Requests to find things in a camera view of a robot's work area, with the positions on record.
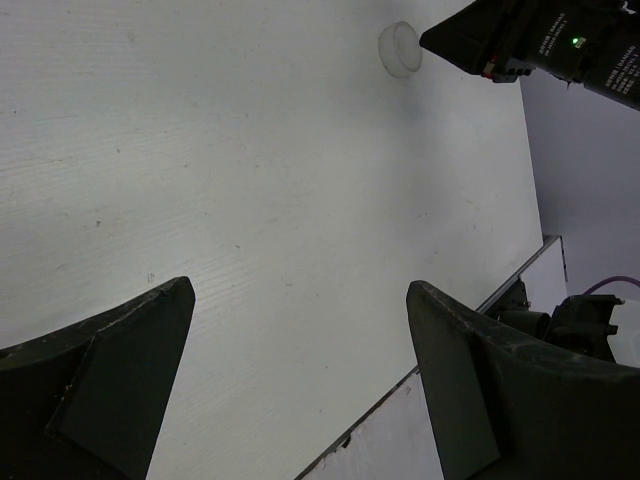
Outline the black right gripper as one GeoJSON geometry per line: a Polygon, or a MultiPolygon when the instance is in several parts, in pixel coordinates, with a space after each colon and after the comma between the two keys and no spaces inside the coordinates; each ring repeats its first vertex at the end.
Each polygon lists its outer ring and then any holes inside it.
{"type": "Polygon", "coordinates": [[[419,45],[495,83],[540,70],[639,108],[637,1],[474,1],[419,45]]]}

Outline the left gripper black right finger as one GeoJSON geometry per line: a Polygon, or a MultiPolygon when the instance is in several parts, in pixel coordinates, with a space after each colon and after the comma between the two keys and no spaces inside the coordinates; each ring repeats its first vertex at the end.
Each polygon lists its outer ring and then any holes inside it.
{"type": "Polygon", "coordinates": [[[560,348],[424,281],[408,322],[447,479],[635,479],[639,363],[560,348]]]}

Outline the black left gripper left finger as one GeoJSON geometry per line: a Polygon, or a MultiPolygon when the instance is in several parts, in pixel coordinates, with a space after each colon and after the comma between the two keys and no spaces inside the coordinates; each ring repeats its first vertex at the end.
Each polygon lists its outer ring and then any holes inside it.
{"type": "Polygon", "coordinates": [[[194,306],[177,277],[2,349],[2,478],[145,478],[194,306]]]}

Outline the small clear tape roll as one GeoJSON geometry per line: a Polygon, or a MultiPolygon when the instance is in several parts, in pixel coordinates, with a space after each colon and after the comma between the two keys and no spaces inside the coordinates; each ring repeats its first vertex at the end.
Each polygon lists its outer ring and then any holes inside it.
{"type": "Polygon", "coordinates": [[[387,73],[404,79],[418,72],[423,53],[414,28],[405,21],[386,27],[378,38],[378,53],[387,73]]]}

